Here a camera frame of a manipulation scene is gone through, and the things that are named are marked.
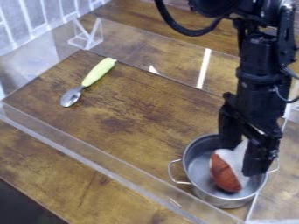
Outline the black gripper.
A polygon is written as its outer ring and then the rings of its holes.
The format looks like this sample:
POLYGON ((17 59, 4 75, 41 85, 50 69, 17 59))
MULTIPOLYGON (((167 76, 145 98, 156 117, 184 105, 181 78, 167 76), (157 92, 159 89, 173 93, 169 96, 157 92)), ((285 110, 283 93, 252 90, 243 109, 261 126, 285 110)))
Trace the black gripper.
POLYGON ((224 149, 233 150, 247 137, 241 173, 245 177, 265 174, 279 155, 283 132, 277 119, 285 104, 275 94, 253 93, 249 97, 227 92, 219 110, 219 141, 224 149))

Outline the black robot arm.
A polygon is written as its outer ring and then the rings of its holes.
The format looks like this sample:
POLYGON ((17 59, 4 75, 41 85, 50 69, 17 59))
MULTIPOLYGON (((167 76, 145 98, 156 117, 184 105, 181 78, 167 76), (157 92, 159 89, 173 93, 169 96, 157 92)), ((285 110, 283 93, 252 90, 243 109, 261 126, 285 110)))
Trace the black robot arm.
POLYGON ((241 172, 267 172, 277 157, 283 132, 277 119, 295 78, 295 4, 292 0, 189 0, 191 9, 221 20, 231 18, 237 30, 237 90, 223 95, 219 111, 221 145, 232 148, 247 137, 241 172))

